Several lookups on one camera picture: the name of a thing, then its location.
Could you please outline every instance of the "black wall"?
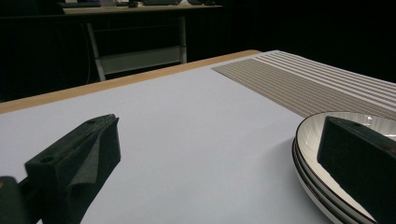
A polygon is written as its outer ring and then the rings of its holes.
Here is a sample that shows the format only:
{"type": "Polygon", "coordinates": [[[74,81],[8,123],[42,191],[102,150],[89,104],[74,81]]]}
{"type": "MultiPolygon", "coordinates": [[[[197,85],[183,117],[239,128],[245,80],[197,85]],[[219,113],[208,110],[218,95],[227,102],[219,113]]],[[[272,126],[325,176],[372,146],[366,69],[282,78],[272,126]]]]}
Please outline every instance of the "black wall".
{"type": "MultiPolygon", "coordinates": [[[[220,13],[186,17],[188,62],[246,49],[279,49],[369,77],[396,82],[395,16],[387,7],[284,6],[222,0],[220,13]]],[[[145,23],[159,20],[146,18],[145,23]]],[[[96,22],[117,28],[123,23],[96,22]]],[[[87,31],[80,23],[1,27],[0,100],[97,81],[87,31]]],[[[101,54],[178,41],[177,27],[98,33],[101,54]]]]}
{"type": "Polygon", "coordinates": [[[387,6],[234,6],[234,51],[279,49],[369,77],[396,82],[396,17],[387,6]]]}

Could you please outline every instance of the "striped surface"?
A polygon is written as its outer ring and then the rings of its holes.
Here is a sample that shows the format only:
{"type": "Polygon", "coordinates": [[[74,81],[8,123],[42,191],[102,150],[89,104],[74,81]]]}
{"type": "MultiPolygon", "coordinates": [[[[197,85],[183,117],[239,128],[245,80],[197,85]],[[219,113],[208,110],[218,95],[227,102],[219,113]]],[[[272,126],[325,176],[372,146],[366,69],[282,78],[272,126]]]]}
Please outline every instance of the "striped surface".
{"type": "Polygon", "coordinates": [[[270,51],[213,70],[304,118],[351,111],[396,119],[396,84],[287,52],[270,51]]]}

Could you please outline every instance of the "stacked plates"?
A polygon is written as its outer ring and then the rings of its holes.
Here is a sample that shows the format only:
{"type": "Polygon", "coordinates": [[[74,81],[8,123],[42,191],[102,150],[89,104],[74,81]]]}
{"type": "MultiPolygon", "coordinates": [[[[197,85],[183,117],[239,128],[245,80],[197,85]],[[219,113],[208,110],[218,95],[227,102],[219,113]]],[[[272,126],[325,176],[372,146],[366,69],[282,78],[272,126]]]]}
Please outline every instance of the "stacked plates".
{"type": "Polygon", "coordinates": [[[292,156],[297,175],[309,197],[334,223],[376,223],[318,163],[318,146],[327,116],[363,124],[396,141],[396,121],[351,112],[326,112],[308,117],[297,129],[292,156]]]}

